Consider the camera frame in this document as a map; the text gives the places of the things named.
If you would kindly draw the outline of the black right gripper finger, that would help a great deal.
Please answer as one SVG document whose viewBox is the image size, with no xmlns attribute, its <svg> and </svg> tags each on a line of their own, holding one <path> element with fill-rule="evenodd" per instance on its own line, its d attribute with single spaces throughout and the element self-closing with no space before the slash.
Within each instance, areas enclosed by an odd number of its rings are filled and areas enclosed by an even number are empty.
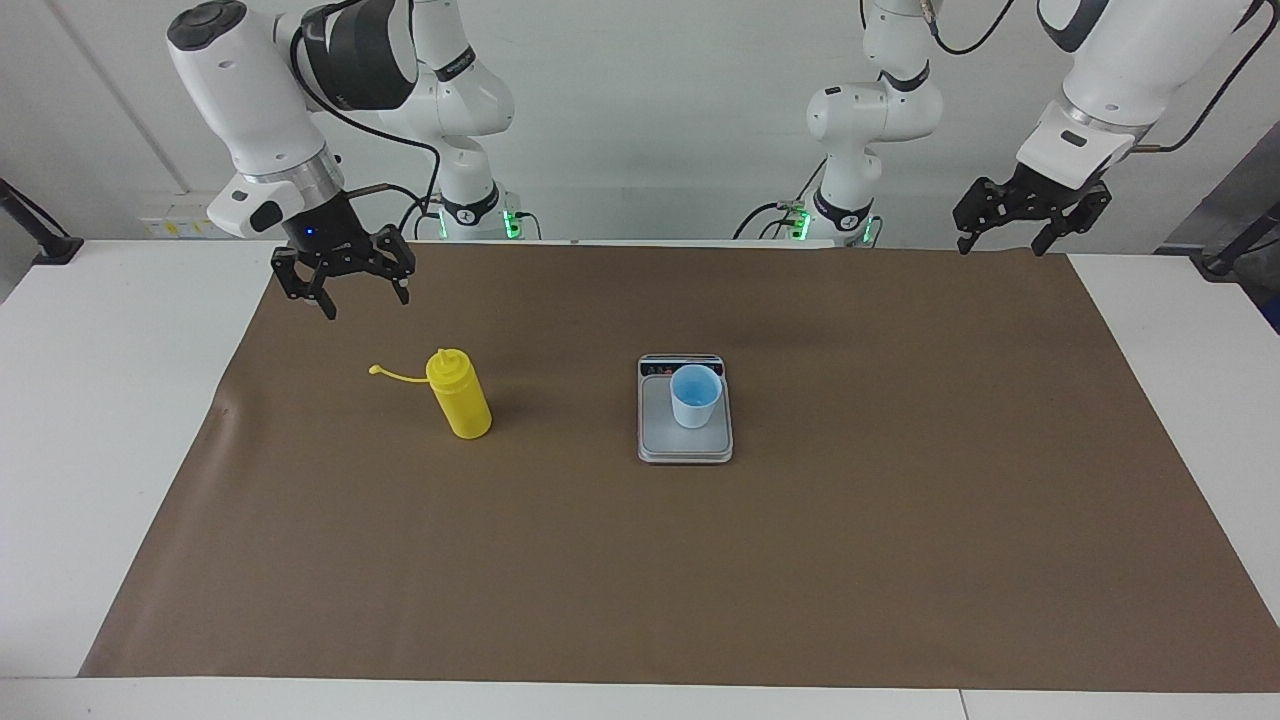
<svg viewBox="0 0 1280 720">
<path fill-rule="evenodd" d="M 398 228 L 381 228 L 353 243 L 349 252 L 358 272 L 388 281 L 399 302 L 410 302 L 415 255 Z"/>
<path fill-rule="evenodd" d="M 288 299 L 314 304 L 328 320 L 335 320 L 337 306 L 325 290 L 326 259 L 321 254 L 274 249 L 271 270 Z"/>
</svg>

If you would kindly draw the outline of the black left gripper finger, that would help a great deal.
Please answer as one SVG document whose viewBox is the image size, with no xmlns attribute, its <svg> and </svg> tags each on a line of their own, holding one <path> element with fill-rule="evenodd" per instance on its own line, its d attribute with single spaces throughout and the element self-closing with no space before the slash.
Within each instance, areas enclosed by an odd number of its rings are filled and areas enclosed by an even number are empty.
<svg viewBox="0 0 1280 720">
<path fill-rule="evenodd" d="M 957 251 L 968 255 L 983 233 L 1019 219 L 1021 190 L 1016 184 L 1000 184 L 991 178 L 978 178 L 954 208 Z"/>
<path fill-rule="evenodd" d="M 1112 201 L 1107 184 L 1088 184 L 1083 190 L 1055 193 L 1044 200 L 1044 225 L 1032 241 L 1032 252 L 1044 256 L 1068 234 L 1084 234 L 1092 229 Z"/>
</svg>

